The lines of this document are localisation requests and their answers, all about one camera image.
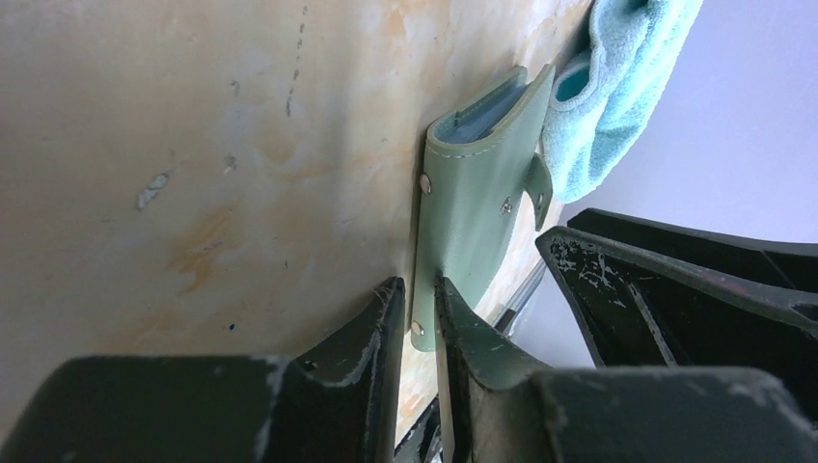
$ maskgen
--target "blue cloth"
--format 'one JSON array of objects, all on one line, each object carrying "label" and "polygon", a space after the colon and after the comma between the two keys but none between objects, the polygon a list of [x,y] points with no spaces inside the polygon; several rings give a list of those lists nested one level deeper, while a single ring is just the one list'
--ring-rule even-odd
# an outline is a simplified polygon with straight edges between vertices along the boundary
[{"label": "blue cloth", "polygon": [[554,82],[542,141],[554,196],[593,191],[641,135],[702,0],[596,0],[590,49]]}]

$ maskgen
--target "towel fold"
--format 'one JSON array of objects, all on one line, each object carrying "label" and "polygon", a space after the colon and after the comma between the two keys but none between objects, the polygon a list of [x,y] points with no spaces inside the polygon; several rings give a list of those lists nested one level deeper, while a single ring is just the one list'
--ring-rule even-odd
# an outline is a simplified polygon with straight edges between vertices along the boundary
[{"label": "towel fold", "polygon": [[702,0],[597,0],[590,48],[554,83],[542,140],[554,196],[593,191],[641,135]]}]

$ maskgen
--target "metal rivet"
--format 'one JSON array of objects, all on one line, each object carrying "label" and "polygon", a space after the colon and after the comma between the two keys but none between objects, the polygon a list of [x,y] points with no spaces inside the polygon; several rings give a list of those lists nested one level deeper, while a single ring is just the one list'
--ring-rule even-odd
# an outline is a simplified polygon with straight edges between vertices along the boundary
[{"label": "metal rivet", "polygon": [[500,215],[506,215],[507,213],[511,212],[513,208],[514,206],[511,205],[511,198],[505,198],[503,205],[500,207]]},{"label": "metal rivet", "polygon": [[415,333],[418,336],[423,336],[423,327],[417,321],[412,322],[412,333]]},{"label": "metal rivet", "polygon": [[430,195],[432,192],[432,180],[429,179],[426,173],[421,174],[421,191],[425,195]]}]

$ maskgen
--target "leather pouch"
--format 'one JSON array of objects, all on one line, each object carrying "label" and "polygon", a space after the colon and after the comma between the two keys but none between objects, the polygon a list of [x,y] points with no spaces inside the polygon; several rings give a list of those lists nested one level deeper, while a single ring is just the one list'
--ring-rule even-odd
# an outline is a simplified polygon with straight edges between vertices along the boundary
[{"label": "leather pouch", "polygon": [[523,191],[536,227],[551,201],[551,177],[535,153],[554,67],[526,84],[515,67],[426,133],[412,343],[434,349],[434,281],[449,278],[475,307],[503,261]]}]

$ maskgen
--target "green leather case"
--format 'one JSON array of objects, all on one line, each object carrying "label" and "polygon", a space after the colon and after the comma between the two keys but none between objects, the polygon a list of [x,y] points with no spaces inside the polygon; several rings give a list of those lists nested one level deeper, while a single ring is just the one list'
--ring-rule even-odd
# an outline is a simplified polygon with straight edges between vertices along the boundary
[{"label": "green leather case", "polygon": [[526,75],[515,67],[426,133],[411,323],[421,351],[434,349],[435,276],[475,307],[503,261],[523,191],[538,230],[545,220],[551,177],[534,150],[554,68],[529,85]]}]

